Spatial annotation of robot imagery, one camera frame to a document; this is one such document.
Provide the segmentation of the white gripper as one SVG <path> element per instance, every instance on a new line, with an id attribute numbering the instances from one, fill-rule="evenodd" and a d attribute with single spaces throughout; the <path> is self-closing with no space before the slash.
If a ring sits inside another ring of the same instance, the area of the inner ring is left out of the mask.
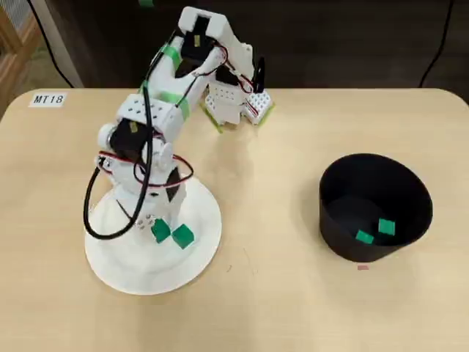
<path id="1" fill-rule="evenodd" d="M 131 167 L 132 175 L 116 182 L 116 201 L 125 215 L 131 219 L 140 197 L 144 175 L 139 167 Z M 169 220 L 170 231 L 175 231 L 180 226 L 180 208 L 186 197 L 185 184 L 179 167 L 172 168 L 166 174 L 165 181 L 160 176 L 155 183 L 169 184 L 168 187 L 157 187 L 149 183 L 137 220 L 164 219 Z"/>

